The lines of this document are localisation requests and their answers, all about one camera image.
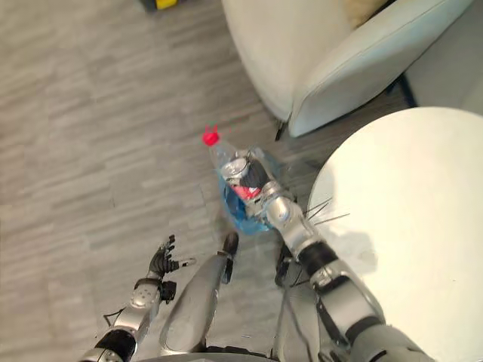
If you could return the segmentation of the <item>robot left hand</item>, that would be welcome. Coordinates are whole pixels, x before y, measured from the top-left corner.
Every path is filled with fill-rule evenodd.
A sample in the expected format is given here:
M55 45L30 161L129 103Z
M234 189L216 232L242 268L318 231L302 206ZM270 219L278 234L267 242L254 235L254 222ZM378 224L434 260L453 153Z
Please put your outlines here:
M173 259L172 251L175 248L175 242L175 235L169 235L166 242L157 249L149 262L147 278L161 281L166 274L196 264L196 259L192 257Z

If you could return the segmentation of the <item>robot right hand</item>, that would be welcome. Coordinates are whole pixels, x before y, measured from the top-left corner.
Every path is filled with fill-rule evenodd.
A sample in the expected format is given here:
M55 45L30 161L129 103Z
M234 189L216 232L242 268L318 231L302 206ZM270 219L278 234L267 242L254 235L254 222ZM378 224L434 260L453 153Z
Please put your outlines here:
M249 216L261 212L263 187L276 180L261 149L236 151L219 172L228 187L241 199Z

